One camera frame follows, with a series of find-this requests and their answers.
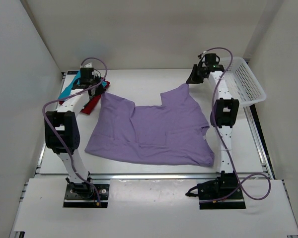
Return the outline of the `red t shirt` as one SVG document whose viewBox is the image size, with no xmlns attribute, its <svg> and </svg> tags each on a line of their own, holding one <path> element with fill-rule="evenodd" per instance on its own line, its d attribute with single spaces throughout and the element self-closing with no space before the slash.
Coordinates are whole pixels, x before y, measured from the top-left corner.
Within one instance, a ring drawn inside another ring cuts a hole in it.
<svg viewBox="0 0 298 238">
<path fill-rule="evenodd" d="M 107 88 L 110 85 L 110 82 L 107 80 L 102 81 L 102 83 L 107 83 Z M 58 107 L 58 112 L 65 113 L 67 111 L 71 111 L 75 113 L 76 117 L 79 113 L 89 115 L 101 98 L 101 95 L 95 95 L 95 89 L 96 87 L 93 87 L 91 90 L 88 91 L 84 91 L 85 89 L 71 90 L 71 94 L 68 97 L 58 99 L 60 104 L 60 106 Z"/>
</svg>

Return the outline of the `teal t shirt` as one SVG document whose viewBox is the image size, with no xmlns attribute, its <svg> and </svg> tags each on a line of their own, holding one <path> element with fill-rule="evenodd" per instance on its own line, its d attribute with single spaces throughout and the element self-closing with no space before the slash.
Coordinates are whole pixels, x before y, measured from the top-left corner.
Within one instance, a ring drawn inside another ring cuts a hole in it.
<svg viewBox="0 0 298 238">
<path fill-rule="evenodd" d="M 77 70 L 78 73 L 76 75 L 67 75 L 65 76 L 65 82 L 63 85 L 63 89 L 61 94 L 59 95 L 58 99 L 63 99 L 65 97 L 68 97 L 71 94 L 71 90 L 73 87 L 73 84 L 77 79 L 80 78 L 80 71 Z"/>
</svg>

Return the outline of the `lilac t shirt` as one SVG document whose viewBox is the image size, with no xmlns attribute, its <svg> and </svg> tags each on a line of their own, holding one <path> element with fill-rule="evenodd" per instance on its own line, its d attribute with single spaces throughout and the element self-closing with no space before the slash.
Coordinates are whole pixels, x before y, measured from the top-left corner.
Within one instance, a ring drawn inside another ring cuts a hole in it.
<svg viewBox="0 0 298 238">
<path fill-rule="evenodd" d="M 211 167 L 215 155 L 206 141 L 210 126 L 188 84 L 160 98 L 159 106 L 136 106 L 104 93 L 85 152 L 135 164 Z"/>
</svg>

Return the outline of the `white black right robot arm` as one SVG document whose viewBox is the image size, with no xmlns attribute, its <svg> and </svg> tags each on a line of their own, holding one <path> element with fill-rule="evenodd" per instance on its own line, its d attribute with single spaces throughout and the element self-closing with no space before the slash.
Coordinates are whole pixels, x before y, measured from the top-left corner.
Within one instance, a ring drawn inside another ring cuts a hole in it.
<svg viewBox="0 0 298 238">
<path fill-rule="evenodd" d="M 223 76 L 224 66 L 220 57 L 214 53 L 203 53 L 198 56 L 200 61 L 193 66 L 186 81 L 188 84 L 203 83 L 207 79 L 213 89 L 210 123 L 218 138 L 218 151 L 215 161 L 217 177 L 189 189 L 188 197 L 198 197 L 200 201 L 212 202 L 243 200 L 238 179 L 234 173 L 231 155 L 232 128 L 235 125 L 239 109 L 239 100 L 229 92 Z"/>
</svg>

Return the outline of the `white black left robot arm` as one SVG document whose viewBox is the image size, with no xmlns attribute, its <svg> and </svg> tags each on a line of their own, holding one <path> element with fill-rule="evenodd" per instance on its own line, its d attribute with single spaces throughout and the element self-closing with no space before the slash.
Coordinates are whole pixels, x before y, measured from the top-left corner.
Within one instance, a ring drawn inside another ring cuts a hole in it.
<svg viewBox="0 0 298 238">
<path fill-rule="evenodd" d="M 104 78 L 97 74 L 91 64 L 82 66 L 69 95 L 47 103 L 62 104 L 54 111 L 47 111 L 47 105 L 43 107 L 46 146 L 62 160 L 71 190 L 85 199 L 94 196 L 100 200 L 98 189 L 91 182 L 90 172 L 78 151 L 80 133 L 76 118 L 92 99 L 104 92 L 103 81 Z"/>
</svg>

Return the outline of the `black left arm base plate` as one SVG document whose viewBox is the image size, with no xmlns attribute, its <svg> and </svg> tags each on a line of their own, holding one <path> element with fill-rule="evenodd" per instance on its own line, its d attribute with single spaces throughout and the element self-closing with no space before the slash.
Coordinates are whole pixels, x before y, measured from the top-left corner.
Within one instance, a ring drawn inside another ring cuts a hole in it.
<svg viewBox="0 0 298 238">
<path fill-rule="evenodd" d="M 110 184 L 94 183 L 99 197 L 94 189 L 86 183 L 73 183 L 67 180 L 64 195 L 64 208 L 107 208 Z"/>
</svg>

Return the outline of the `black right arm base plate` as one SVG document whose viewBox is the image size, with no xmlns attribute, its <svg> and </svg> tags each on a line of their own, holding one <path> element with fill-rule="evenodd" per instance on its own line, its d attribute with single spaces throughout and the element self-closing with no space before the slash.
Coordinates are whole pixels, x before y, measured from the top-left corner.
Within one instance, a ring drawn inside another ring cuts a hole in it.
<svg viewBox="0 0 298 238">
<path fill-rule="evenodd" d="M 236 191 L 236 183 L 220 182 L 218 179 L 198 183 L 185 195 L 197 197 L 200 210 L 245 209 L 245 201 L 240 188 Z"/>
</svg>

